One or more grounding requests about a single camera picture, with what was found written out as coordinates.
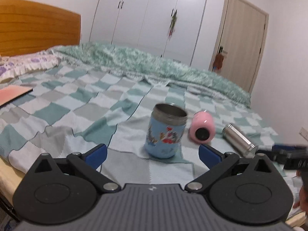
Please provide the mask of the person's right hand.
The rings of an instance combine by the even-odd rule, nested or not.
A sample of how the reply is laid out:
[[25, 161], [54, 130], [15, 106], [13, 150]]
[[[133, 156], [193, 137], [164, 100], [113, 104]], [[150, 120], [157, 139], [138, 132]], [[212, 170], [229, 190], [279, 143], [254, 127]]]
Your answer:
[[304, 202], [304, 196], [305, 193], [303, 193], [303, 188], [300, 189], [299, 195], [298, 195], [298, 199], [296, 200], [296, 202], [293, 204], [293, 208], [296, 209], [298, 207], [304, 209], [304, 207], [302, 207], [303, 202]]

